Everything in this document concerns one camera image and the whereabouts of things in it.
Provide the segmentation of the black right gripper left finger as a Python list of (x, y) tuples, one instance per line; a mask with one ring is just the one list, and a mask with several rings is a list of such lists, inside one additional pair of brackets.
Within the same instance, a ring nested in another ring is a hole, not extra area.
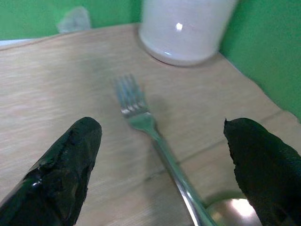
[(102, 138), (91, 117), (76, 121), (59, 137), (0, 203), (2, 226), (73, 226)]

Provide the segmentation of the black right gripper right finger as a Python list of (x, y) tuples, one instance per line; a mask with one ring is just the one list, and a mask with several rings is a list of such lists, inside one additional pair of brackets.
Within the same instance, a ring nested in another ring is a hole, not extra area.
[(301, 224), (301, 157), (249, 118), (225, 120), (237, 184), (264, 226)]

